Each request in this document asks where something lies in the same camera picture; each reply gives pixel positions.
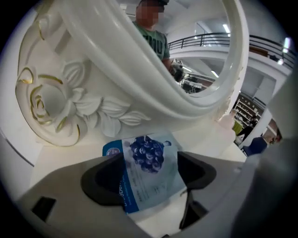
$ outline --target railing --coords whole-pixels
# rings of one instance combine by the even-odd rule
[[[207,33],[201,35],[193,35],[180,40],[169,43],[169,49],[180,49],[189,46],[230,46],[230,37],[228,33]],[[250,51],[270,58],[290,69],[293,68],[296,53],[288,50],[288,53],[283,52],[284,46],[269,39],[259,36],[250,35]]]

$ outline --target green t-shirt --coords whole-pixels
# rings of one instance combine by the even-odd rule
[[[168,41],[167,37],[164,34],[158,31],[147,31],[146,29],[137,25],[136,22],[134,22],[134,25],[161,60],[169,58]]]

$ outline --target white ornate sculpture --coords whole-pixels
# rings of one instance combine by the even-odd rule
[[[241,26],[237,14],[232,21]],[[244,39],[232,34],[231,43]],[[114,0],[64,0],[28,29],[19,57],[16,97],[24,118],[45,141],[71,146],[199,126],[201,116],[222,108],[245,53],[231,49],[214,87],[189,96]]]

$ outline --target white curved arch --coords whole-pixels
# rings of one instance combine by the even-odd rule
[[[171,117],[194,119],[221,105],[241,69],[246,70],[249,42],[243,9],[238,0],[223,0],[223,5],[230,22],[231,45],[235,47],[231,47],[217,83],[195,97],[177,87],[114,0],[65,0],[61,1],[60,13],[85,54],[125,92]]]

